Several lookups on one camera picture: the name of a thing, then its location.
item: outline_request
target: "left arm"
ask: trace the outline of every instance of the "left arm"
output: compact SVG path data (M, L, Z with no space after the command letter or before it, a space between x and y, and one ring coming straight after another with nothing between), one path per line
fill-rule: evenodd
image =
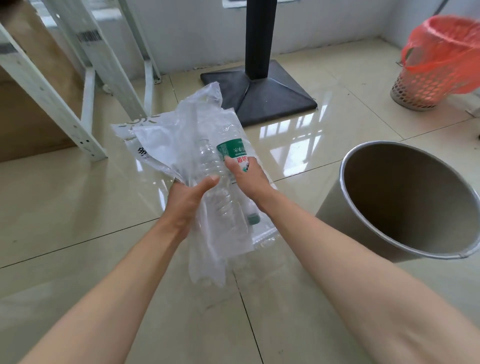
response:
M175 181L165 212L100 283L72 307L20 364L123 363L143 316L179 243L187 236L203 194Z

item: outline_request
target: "trash can metal rim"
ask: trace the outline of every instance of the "trash can metal rim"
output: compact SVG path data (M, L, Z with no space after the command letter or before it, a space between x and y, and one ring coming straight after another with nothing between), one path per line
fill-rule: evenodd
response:
M428 253L424 252L422 250L414 249L411 248L407 245L404 245L402 243L399 243L398 241L392 239L388 235L384 234L380 230L378 230L375 226L373 226L363 215L362 213L357 209L357 207L354 205L353 201L350 198L350 195L348 194L347 187L345 186L345 179L344 179L344 172L345 172L345 167L348 163L348 160L350 157L360 149L363 149L367 146L370 145L378 145L378 144L390 144L390 145L396 145L396 146L401 146L404 148L409 148L412 150L415 150L417 152L423 153L428 155L429 157L435 159L437 162L441 163L444 167L449 169L451 172L453 172L458 179L468 188L470 193L472 194L473 198L475 199L475 204L477 205L477 208L480 210L480 197L477 194L477 192L470 186L470 184L452 167L450 167L448 164L443 162L441 159L437 158L433 154L430 154L420 148L416 148L414 146L409 146L408 144L403 144L400 142L390 142L390 141L383 141L383 140L375 140L375 141L370 141L366 143L362 143L351 149L342 159L342 162L340 164L340 171L339 171L339 181L340 181L340 188L342 190L342 193L344 195L345 200L347 201L348 205L352 209L353 213L362 221L363 224L365 224L366 227L368 227L371 231L373 231L375 234L377 234L379 237L382 239L386 240L390 244L396 246L397 248L403 249L405 251L408 251L412 254L425 257L425 258L435 258L435 259L443 259L443 260L450 260L450 259L461 259L461 258L467 258L468 256L474 254L480 249L480 233L478 234L476 240L474 243L472 243L469 247L464 249L463 251L459 253L454 253L454 254L435 254L435 253Z

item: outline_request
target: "right hand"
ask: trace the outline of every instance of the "right hand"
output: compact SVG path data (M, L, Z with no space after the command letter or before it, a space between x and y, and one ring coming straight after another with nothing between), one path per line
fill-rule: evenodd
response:
M225 157L225 165L235 176L239 188L262 210L261 199L267 197L275 189L270 185L257 159L248 157L248 161L248 170L244 172L235 159Z

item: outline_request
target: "black table base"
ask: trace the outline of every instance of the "black table base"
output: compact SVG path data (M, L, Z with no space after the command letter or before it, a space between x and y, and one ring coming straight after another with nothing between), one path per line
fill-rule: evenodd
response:
M247 1L245 67L200 75L207 85L218 81L224 109L234 108L243 126L315 109L317 103L270 60L277 0Z

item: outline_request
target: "hand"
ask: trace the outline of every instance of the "hand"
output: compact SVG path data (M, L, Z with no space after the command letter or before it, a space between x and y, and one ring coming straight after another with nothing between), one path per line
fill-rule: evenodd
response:
M195 217L202 196L215 187L219 180L219 176L205 177L194 187L187 187L175 180L168 192L167 206L158 224L167 229L173 229L180 243L190 231L192 219Z
M225 157L226 167L233 173L239 188L253 200L260 210L262 209L262 198L268 196L275 189L270 185L264 170L257 162L255 157L248 157L248 170L244 172L235 159Z

